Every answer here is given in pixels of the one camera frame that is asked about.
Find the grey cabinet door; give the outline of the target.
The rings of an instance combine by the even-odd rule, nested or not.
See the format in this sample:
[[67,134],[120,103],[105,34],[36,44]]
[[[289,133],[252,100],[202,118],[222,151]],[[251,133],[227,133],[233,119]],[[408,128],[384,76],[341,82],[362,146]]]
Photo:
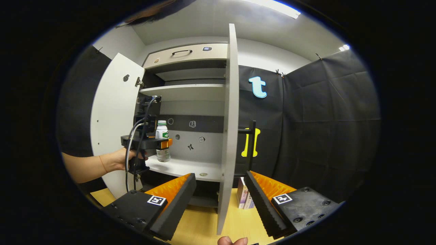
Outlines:
[[235,24],[229,24],[226,79],[224,84],[224,121],[221,176],[218,197],[217,235],[221,235],[229,209],[235,178],[239,126],[239,65]]
[[94,155],[122,148],[121,136],[133,126],[135,107],[145,70],[118,53],[111,60],[98,84],[92,103],[90,138]]

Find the grey cabinet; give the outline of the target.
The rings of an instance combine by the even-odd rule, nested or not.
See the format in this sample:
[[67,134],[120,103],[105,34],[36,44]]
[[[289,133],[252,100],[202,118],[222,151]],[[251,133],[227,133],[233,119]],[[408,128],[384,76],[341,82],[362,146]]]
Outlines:
[[[226,79],[226,60],[182,62],[145,69],[143,89],[171,85],[218,84]],[[221,165],[224,127],[223,101],[171,101],[154,105],[152,113],[167,122],[170,138],[170,159],[189,160]],[[143,179],[147,188],[176,178],[151,170]],[[220,182],[197,180],[190,205],[218,207]]]

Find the white bottle with green label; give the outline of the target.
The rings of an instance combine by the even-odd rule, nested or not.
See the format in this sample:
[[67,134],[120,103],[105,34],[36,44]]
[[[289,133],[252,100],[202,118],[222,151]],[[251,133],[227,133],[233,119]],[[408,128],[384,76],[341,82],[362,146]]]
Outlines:
[[[169,139],[169,133],[167,128],[167,122],[165,120],[159,120],[157,122],[157,130],[155,133],[155,138],[158,139]],[[166,149],[157,149],[157,159],[160,162],[168,162],[170,161],[170,149],[166,146]]]

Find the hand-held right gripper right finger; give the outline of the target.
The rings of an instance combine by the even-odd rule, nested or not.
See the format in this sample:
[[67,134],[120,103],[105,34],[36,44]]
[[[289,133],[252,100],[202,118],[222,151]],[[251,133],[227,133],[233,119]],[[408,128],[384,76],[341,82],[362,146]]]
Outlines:
[[311,187],[295,189],[254,171],[247,171],[244,180],[267,235],[274,239],[307,230],[341,206]]

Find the grey cabinet drawer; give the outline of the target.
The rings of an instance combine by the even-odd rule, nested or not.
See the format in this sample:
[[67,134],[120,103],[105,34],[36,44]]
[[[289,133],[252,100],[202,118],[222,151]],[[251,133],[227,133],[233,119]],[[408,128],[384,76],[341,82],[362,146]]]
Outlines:
[[193,44],[149,53],[143,68],[151,69],[182,62],[226,60],[228,43]]

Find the black backdrop cloth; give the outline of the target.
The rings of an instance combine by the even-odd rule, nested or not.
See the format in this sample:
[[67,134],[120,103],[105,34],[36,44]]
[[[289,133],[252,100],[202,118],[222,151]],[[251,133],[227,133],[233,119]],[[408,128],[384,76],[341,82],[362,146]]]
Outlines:
[[[93,156],[92,104],[110,64],[95,48],[70,69],[57,107],[61,152]],[[335,202],[363,182],[376,152],[380,112],[374,84],[352,52],[336,53],[284,78],[239,66],[239,126],[256,121],[252,170]],[[235,174],[248,169],[247,136],[238,135]]]

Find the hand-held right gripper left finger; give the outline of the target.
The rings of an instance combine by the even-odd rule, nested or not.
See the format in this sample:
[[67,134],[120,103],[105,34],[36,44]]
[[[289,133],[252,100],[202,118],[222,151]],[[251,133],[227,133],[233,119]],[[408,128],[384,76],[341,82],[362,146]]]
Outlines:
[[170,241],[195,188],[189,173],[145,192],[131,190],[102,211],[132,230]]

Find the white cabinet shelf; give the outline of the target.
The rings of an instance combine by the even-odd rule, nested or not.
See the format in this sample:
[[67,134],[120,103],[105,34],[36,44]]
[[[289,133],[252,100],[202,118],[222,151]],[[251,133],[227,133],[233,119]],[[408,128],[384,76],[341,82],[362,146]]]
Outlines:
[[[221,165],[219,163],[197,162],[189,160],[171,159],[168,162],[160,162],[156,155],[148,157],[146,165],[150,170],[171,176],[183,176],[194,173],[197,180],[220,182],[222,177]],[[200,173],[208,173],[207,176],[200,176]]]
[[147,96],[161,96],[162,102],[223,101],[224,91],[225,86],[218,84],[171,85],[139,90]]

